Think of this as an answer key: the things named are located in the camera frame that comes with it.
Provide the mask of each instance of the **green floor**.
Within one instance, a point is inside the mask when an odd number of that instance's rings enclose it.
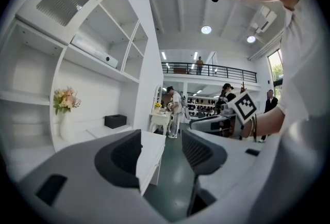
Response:
[[[170,222],[186,218],[193,185],[194,174],[182,152],[181,141],[181,136],[166,138],[158,185],[149,185],[144,193],[150,205]]]

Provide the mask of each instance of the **black box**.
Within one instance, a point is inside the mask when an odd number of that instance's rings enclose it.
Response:
[[[104,125],[111,129],[126,125],[126,121],[127,117],[123,115],[112,115],[104,117]]]

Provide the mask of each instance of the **black metal railing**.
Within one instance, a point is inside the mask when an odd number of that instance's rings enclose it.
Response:
[[[230,78],[256,83],[257,73],[243,69],[219,66],[202,65],[197,66],[190,62],[162,62],[163,73],[170,74],[194,74],[203,76],[213,76],[221,78]]]

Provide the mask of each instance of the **ceiling light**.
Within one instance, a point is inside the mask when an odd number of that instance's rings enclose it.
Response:
[[[202,33],[209,34],[212,31],[210,26],[203,26],[202,27]]]
[[[253,43],[253,42],[256,41],[256,37],[254,37],[254,36],[249,36],[249,37],[247,38],[247,41],[248,41],[248,43]]]

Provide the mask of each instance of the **white vase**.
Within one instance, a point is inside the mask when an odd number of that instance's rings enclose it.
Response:
[[[60,126],[60,134],[61,138],[70,141],[71,136],[72,136],[72,131],[71,131],[71,117],[70,113],[65,113],[63,114],[61,126]]]

